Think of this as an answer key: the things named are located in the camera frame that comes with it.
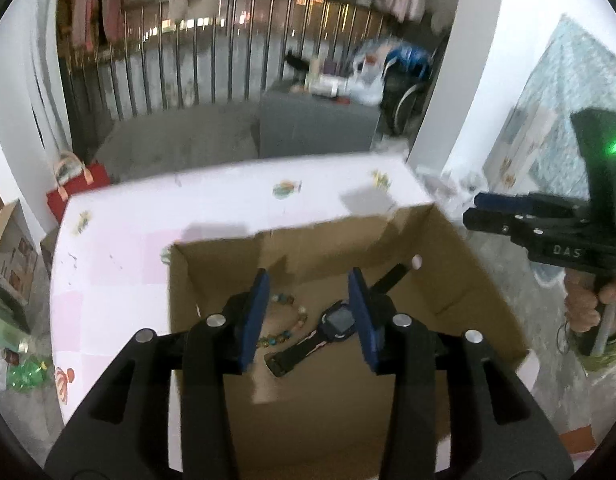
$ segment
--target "green container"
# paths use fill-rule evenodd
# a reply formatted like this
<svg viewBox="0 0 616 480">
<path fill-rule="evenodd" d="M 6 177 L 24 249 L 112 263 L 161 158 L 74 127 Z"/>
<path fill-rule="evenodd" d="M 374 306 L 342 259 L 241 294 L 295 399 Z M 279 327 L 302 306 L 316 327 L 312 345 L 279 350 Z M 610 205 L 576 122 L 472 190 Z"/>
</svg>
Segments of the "green container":
<svg viewBox="0 0 616 480">
<path fill-rule="evenodd" d="M 30 335 L 15 320 L 12 311 L 0 300 L 0 348 L 25 354 L 29 346 Z"/>
</svg>

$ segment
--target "hand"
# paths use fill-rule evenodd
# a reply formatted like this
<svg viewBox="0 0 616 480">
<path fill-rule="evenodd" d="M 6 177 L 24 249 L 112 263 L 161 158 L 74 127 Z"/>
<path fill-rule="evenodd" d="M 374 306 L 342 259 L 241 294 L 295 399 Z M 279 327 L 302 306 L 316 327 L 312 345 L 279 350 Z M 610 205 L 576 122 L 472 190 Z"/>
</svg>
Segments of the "hand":
<svg viewBox="0 0 616 480">
<path fill-rule="evenodd" d="M 563 284 L 568 293 L 565 305 L 566 319 L 570 322 L 570 329 L 573 332 L 587 332 L 592 327 L 597 326 L 601 318 L 595 310 L 597 308 L 597 296 L 588 288 L 592 287 L 591 275 L 578 270 L 566 269 Z M 598 300 L 603 304 L 616 301 L 616 279 L 599 291 Z M 613 333 L 615 332 L 616 318 L 613 326 Z"/>
</svg>

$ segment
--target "beaded bracelet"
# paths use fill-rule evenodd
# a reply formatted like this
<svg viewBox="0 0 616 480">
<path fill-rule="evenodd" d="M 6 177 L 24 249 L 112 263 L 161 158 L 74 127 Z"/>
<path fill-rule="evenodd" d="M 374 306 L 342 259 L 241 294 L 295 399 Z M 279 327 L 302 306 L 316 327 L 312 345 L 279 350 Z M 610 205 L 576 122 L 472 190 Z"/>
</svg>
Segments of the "beaded bracelet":
<svg viewBox="0 0 616 480">
<path fill-rule="evenodd" d="M 272 301 L 278 304 L 292 305 L 294 303 L 294 297 L 289 294 L 275 294 L 272 297 Z M 280 333 L 260 337 L 257 341 L 257 348 L 268 348 L 269 346 L 275 346 L 289 340 L 297 330 L 300 330 L 306 324 L 307 319 L 308 311 L 306 308 L 302 306 L 298 307 L 297 320 L 294 324 Z"/>
</svg>

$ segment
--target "gray box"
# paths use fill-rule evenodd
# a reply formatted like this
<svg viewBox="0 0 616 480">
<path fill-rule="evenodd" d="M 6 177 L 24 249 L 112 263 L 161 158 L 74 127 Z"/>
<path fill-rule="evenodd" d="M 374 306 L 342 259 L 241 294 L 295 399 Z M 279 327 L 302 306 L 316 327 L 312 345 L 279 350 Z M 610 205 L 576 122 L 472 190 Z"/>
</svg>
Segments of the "gray box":
<svg viewBox="0 0 616 480">
<path fill-rule="evenodd" d="M 276 83 L 261 98 L 261 158 L 370 150 L 380 116 L 378 106 L 337 104 L 290 92 L 291 86 L 291 82 Z"/>
</svg>

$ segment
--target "green cloth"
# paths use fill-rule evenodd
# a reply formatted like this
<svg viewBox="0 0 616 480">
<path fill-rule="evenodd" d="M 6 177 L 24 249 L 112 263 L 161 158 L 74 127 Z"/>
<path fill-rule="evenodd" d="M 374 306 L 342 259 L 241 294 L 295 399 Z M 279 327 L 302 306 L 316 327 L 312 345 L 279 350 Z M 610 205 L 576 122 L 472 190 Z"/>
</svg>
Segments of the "green cloth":
<svg viewBox="0 0 616 480">
<path fill-rule="evenodd" d="M 606 345 L 606 352 L 601 357 L 590 357 L 582 355 L 577 345 L 577 336 L 570 332 L 570 348 L 572 348 L 579 359 L 579 362 L 587 372 L 598 372 L 604 368 L 616 364 L 616 337 L 609 340 Z"/>
</svg>

